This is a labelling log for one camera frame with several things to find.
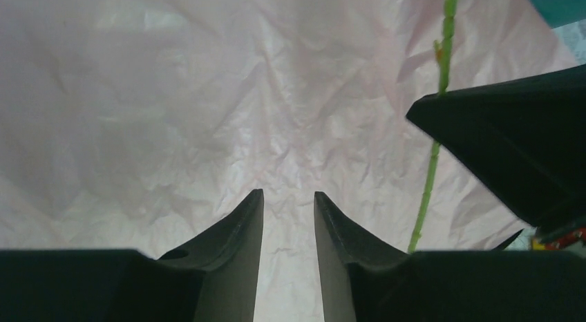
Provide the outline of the small pink flower stem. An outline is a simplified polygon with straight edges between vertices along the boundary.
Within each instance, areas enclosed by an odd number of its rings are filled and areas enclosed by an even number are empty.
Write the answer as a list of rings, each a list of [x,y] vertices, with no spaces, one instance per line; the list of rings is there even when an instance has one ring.
[[[435,40],[433,49],[435,61],[439,69],[439,81],[437,96],[444,95],[450,82],[451,55],[453,49],[453,35],[455,34],[455,16],[457,12],[458,0],[444,0],[443,21],[442,21],[442,40]],[[407,252],[413,253],[417,244],[422,237],[422,228],[431,200],[435,175],[437,171],[438,158],[441,144],[433,140],[431,145],[430,157],[428,159],[428,169],[426,172],[426,181],[422,192],[420,206],[417,212],[415,226],[413,228]]]

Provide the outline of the pink tissue paper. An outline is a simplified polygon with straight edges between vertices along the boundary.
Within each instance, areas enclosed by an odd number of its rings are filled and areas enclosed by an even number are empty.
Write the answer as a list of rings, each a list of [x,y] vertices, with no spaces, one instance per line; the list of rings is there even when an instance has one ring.
[[[252,321],[326,321],[314,195],[407,252],[444,0],[1,0],[1,252],[153,259],[264,196]],[[525,226],[446,149],[417,252]]]

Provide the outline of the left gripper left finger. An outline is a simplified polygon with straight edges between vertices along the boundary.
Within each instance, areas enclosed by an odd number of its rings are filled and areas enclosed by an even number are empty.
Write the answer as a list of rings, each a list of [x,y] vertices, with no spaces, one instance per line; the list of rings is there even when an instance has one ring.
[[[2,321],[252,321],[264,196],[157,259],[132,249],[3,250]]]

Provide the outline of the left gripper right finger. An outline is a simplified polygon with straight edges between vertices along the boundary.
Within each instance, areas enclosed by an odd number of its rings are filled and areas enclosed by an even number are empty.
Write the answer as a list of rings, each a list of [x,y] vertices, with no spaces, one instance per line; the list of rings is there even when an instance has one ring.
[[[573,253],[407,254],[320,191],[314,227],[326,321],[585,320],[585,259]]]

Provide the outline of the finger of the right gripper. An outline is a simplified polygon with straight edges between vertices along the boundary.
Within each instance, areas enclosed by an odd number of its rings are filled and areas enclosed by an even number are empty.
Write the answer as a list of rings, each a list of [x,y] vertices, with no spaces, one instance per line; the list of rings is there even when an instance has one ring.
[[[427,95],[406,117],[526,223],[585,216],[584,66]]]

